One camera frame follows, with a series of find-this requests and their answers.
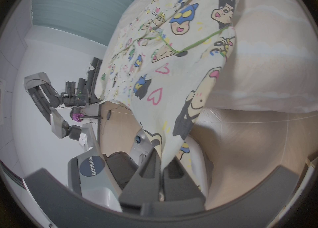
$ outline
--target bedspread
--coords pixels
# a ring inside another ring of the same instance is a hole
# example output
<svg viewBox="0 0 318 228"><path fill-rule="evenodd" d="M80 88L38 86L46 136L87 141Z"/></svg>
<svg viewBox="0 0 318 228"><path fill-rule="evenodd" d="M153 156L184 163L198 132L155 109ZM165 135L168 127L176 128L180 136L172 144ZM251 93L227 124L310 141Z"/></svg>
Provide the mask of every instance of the bedspread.
<svg viewBox="0 0 318 228"><path fill-rule="evenodd" d="M118 36L103 102L128 106L161 157L176 155L235 44L238 0L152 0Z"/></svg>

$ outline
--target bodenai logo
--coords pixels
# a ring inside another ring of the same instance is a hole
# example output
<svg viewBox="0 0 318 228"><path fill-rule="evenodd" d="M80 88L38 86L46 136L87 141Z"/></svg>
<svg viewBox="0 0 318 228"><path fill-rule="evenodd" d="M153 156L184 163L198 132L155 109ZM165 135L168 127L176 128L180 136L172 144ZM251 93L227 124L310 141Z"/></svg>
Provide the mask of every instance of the bodenai logo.
<svg viewBox="0 0 318 228"><path fill-rule="evenodd" d="M80 167L79 171L85 177L93 177L99 174L105 167L105 160L100 156L94 155L85 159Z"/></svg>

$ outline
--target teal curtain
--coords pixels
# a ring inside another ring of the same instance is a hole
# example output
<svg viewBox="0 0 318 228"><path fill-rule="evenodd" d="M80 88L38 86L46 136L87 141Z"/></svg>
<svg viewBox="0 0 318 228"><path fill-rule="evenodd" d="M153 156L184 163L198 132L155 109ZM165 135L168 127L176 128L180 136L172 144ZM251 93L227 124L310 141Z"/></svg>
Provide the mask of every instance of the teal curtain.
<svg viewBox="0 0 318 228"><path fill-rule="evenodd" d="M32 0L34 25L66 31L108 45L134 0Z"/></svg>

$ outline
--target purple glove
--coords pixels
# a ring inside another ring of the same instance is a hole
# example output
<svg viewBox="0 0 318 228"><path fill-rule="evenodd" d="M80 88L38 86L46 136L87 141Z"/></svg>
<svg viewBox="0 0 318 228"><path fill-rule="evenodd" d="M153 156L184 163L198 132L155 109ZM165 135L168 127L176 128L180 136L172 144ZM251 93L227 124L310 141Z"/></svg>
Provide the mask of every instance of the purple glove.
<svg viewBox="0 0 318 228"><path fill-rule="evenodd" d="M84 117L82 113L75 113L72 115L72 119L76 122L82 122L83 119L81 117Z"/></svg>

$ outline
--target wooden floor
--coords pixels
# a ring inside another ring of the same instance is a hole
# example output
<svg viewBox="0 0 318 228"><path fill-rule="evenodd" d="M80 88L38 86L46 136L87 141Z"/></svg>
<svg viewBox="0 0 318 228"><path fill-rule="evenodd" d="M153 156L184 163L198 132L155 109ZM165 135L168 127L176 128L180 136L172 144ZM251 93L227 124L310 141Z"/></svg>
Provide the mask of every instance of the wooden floor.
<svg viewBox="0 0 318 228"><path fill-rule="evenodd" d="M106 102L101 151L129 153L140 125L132 112ZM206 208L223 205L255 187L282 164L301 174L306 158L318 151L318 112L288 114L204 108L190 135L214 164Z"/></svg>

